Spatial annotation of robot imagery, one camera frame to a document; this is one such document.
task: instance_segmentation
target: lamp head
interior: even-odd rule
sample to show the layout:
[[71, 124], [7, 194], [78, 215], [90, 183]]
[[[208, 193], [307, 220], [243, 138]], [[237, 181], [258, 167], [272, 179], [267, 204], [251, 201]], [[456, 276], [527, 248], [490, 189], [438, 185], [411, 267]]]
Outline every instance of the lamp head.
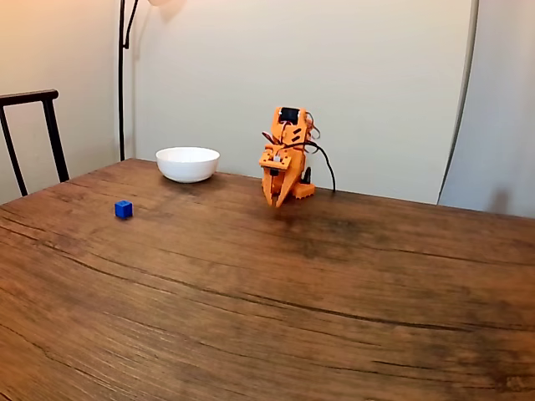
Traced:
[[164, 4], [168, 3], [170, 0], [149, 0], [149, 3], [153, 6], [163, 6]]

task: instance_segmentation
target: floor lamp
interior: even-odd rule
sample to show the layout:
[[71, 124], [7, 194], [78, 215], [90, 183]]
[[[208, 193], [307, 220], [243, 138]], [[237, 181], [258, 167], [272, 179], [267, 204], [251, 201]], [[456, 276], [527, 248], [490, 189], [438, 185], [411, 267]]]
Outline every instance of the floor lamp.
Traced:
[[[119, 19], [119, 147], [120, 160], [125, 159], [125, 91], [124, 91], [124, 76], [125, 76], [125, 50], [130, 48], [130, 31], [132, 23], [134, 22], [135, 11], [137, 10], [139, 0], [135, 0], [128, 28], [125, 33], [125, 8], [126, 1], [120, 0], [120, 19]], [[169, 0], [149, 0], [153, 6], [161, 6], [168, 3]]]

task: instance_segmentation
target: wooden table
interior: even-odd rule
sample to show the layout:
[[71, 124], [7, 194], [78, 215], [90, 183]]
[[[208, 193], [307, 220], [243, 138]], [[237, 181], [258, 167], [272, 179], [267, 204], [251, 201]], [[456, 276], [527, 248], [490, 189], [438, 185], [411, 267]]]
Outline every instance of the wooden table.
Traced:
[[534, 363], [534, 221], [139, 160], [0, 207], [0, 399], [534, 400]]

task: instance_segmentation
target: white bowl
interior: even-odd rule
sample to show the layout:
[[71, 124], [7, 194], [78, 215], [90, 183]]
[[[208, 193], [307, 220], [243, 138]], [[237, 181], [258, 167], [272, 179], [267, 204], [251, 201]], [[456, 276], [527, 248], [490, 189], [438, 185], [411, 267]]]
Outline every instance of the white bowl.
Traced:
[[156, 153], [156, 161], [165, 177], [188, 183], [210, 178], [216, 172], [219, 156], [205, 148], [168, 148]]

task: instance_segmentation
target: black chair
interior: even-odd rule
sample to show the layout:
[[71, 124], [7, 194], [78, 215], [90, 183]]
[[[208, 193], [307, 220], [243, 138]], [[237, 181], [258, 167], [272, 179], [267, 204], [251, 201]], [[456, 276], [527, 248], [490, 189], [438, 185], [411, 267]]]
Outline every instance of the black chair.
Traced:
[[59, 139], [58, 123], [56, 121], [56, 114], [54, 113], [53, 101], [59, 97], [57, 90], [43, 90], [39, 92], [30, 92], [27, 94], [8, 94], [0, 96], [0, 124], [2, 125], [3, 136], [6, 139], [8, 146], [9, 158], [13, 165], [15, 177], [17, 177], [18, 188], [22, 196], [26, 196], [28, 191], [24, 184], [23, 174], [18, 165], [17, 156], [15, 155], [15, 148], [11, 141], [9, 134], [8, 120], [6, 119], [5, 106], [13, 106], [15, 104], [26, 104], [43, 102], [44, 118], [47, 120], [48, 136], [50, 137], [50, 144], [52, 145], [53, 159], [56, 163], [56, 170], [60, 182], [69, 179], [67, 165], [65, 164], [65, 156], [63, 148], [61, 147], [61, 140]]

